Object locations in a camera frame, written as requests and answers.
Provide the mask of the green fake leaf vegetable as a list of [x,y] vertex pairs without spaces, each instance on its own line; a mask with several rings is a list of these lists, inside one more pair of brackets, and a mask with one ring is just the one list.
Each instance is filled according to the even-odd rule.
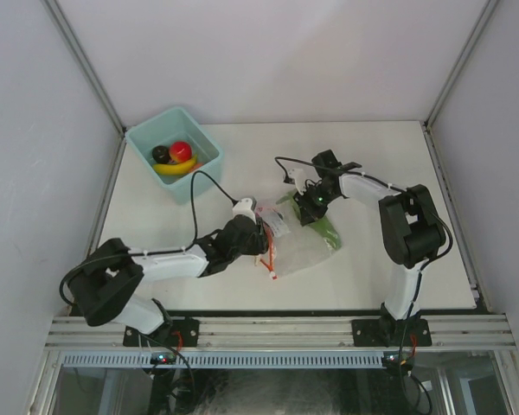
[[331,252],[336,252],[342,247],[340,235],[330,220],[325,216],[315,219],[307,212],[303,212],[292,191],[278,199],[276,206],[278,208],[289,208],[300,228],[304,230],[310,229],[312,232],[315,232],[316,235],[324,241]]

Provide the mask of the clear zip top bag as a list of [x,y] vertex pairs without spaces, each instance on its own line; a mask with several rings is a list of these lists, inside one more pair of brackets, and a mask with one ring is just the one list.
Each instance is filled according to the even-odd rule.
[[278,199],[259,201],[255,213],[263,220],[269,248],[260,255],[271,280],[319,265],[332,257],[322,239],[310,229],[301,229],[288,207],[276,206]]

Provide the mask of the small orange fake carrot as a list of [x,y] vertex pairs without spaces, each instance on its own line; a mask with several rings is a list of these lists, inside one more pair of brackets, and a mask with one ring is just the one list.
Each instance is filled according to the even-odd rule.
[[196,163],[190,170],[189,170],[189,173],[192,173],[198,169],[200,169],[201,167],[203,167],[204,163]]

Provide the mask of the yellow fake banana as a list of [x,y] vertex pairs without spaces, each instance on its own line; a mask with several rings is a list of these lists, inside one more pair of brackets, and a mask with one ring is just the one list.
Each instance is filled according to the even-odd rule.
[[188,174],[197,164],[197,156],[191,157],[182,163],[163,164],[156,163],[152,165],[153,170],[161,176],[184,176]]

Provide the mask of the red fake apple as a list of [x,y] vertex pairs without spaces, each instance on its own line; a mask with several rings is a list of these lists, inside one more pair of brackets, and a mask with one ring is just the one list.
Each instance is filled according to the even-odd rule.
[[193,150],[189,143],[176,141],[170,147],[170,157],[173,163],[185,163],[193,157]]

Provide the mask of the teal plastic bin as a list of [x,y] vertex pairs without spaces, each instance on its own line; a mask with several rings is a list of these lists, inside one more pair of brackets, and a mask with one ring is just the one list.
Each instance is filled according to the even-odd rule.
[[204,193],[212,183],[191,176],[197,170],[216,181],[221,179],[224,152],[221,146],[182,107],[173,107],[125,134],[148,172],[179,204],[190,201],[190,193]]

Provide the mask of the dark purple fake eggplant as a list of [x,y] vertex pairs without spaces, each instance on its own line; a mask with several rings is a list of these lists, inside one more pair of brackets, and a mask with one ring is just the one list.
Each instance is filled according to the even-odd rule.
[[154,147],[151,154],[155,163],[168,164],[171,160],[169,148],[164,145]]

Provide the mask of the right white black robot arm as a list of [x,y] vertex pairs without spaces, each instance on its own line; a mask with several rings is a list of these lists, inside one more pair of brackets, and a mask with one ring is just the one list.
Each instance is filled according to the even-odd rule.
[[386,254],[393,263],[391,288],[378,319],[352,322],[359,347],[429,346],[428,322],[420,316],[423,274],[453,246],[452,233],[442,221],[429,189],[415,185],[401,189],[360,170],[358,163],[339,162],[332,150],[308,163],[319,176],[310,181],[300,168],[291,169],[285,182],[295,186],[293,200],[301,225],[319,222],[337,198],[353,199],[373,208],[381,223]]

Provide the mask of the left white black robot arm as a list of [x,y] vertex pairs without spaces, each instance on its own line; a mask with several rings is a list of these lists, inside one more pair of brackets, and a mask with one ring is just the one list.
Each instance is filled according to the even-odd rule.
[[60,294],[70,291],[72,304],[90,327],[117,322],[137,330],[152,345],[169,341],[172,325],[156,298],[137,294],[141,284],[171,278],[205,278],[225,271],[242,256],[259,256],[269,248],[259,217],[238,214],[222,228],[196,239],[188,249],[145,252],[109,239],[61,280]]

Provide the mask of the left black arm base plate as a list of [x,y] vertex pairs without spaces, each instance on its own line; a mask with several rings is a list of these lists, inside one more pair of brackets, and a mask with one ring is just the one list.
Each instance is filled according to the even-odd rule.
[[171,325],[161,326],[148,335],[127,326],[122,344],[125,347],[136,348],[143,346],[167,345],[171,348],[194,348],[198,343],[200,322],[197,319],[184,317],[176,318]]

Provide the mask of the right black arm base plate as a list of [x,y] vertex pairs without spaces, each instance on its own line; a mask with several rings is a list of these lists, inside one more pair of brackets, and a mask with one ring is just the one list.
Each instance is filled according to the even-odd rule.
[[399,320],[380,317],[377,319],[355,319],[351,322],[356,347],[430,347],[433,344],[428,321],[422,318]]

